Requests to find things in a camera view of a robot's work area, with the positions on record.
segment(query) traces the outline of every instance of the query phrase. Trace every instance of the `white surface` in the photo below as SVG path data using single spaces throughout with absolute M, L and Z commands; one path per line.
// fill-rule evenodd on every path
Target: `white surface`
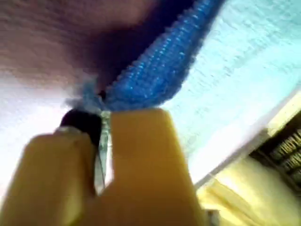
M 277 172 L 250 157 L 223 170 L 197 194 L 204 209 L 219 211 L 220 226 L 301 225 L 300 200 Z
M 259 129 L 254 123 L 300 83 L 300 10 L 299 0 L 225 4 L 181 92 L 163 106 L 185 152 L 195 154 L 194 181 Z M 74 85 L 59 74 L 26 76 L 26 83 L 14 72 L 0 76 L 0 196 L 23 146 L 57 127 Z

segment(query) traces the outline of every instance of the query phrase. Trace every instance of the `yellow plastic object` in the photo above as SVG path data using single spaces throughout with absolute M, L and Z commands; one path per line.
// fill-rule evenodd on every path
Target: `yellow plastic object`
M 115 208 L 115 217 L 121 214 L 132 226 L 204 225 L 167 112 L 113 113 L 111 136 L 114 180 L 103 195 L 104 209 Z
M 201 226 L 200 205 L 169 115 L 113 113 L 114 179 L 97 197 L 86 134 L 55 133 L 26 147 L 1 226 Z

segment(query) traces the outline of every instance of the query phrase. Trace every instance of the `blue fabric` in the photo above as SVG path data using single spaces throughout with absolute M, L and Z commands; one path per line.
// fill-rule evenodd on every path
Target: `blue fabric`
M 94 83 L 83 88 L 83 101 L 102 110 L 124 111 L 158 106 L 171 99 L 187 77 L 194 55 L 223 0 L 197 0 L 171 28 L 133 62 L 106 90 L 102 101 Z

